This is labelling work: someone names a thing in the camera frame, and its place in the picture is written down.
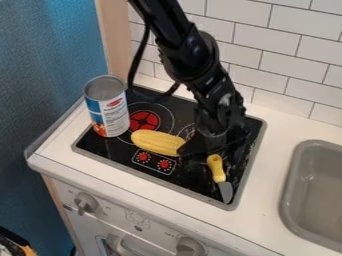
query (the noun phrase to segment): wooden panel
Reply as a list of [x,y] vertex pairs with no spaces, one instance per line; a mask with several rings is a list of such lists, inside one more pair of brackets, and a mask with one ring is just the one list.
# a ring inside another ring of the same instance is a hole
[[125,0],[95,0],[110,74],[127,80],[130,67],[130,27]]

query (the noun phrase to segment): gray sink basin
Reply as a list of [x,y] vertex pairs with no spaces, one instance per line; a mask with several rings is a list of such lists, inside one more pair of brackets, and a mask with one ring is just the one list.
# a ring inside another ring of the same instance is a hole
[[285,226],[342,253],[342,147],[305,141],[294,151],[280,201]]

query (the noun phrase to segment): kitchen backsplash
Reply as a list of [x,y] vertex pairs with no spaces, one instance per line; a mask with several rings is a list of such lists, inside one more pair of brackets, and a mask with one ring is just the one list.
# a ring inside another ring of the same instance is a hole
[[[248,102],[342,126],[342,0],[180,0]],[[144,25],[130,7],[132,53]],[[139,72],[170,80],[153,36]]]

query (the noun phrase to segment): yellow corn cob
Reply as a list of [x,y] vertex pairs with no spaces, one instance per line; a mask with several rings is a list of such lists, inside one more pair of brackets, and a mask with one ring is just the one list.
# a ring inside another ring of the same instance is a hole
[[177,150],[186,142],[181,137],[150,130],[133,132],[131,140],[141,149],[172,157],[178,156]]

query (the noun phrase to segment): white knob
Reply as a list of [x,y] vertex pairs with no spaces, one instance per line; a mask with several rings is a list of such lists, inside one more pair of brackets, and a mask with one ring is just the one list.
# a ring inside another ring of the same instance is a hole
[[199,242],[189,237],[181,237],[177,244],[177,256],[205,256],[206,252]]
[[74,199],[75,204],[78,207],[78,214],[83,216],[84,213],[94,213],[100,206],[99,202],[91,195],[80,192]]

